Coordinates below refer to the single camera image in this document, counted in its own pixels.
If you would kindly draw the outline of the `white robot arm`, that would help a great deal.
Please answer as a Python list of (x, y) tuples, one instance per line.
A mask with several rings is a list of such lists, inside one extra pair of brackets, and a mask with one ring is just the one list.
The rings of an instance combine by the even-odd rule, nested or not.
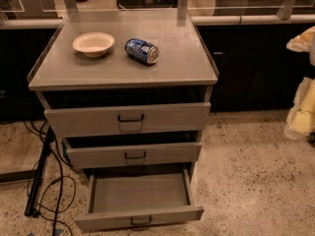
[[(307, 52), (309, 63), (315, 67), (315, 27), (291, 39), (286, 48)], [(315, 79), (304, 77), (289, 109), (283, 133), (292, 140), (303, 140), (315, 132)]]

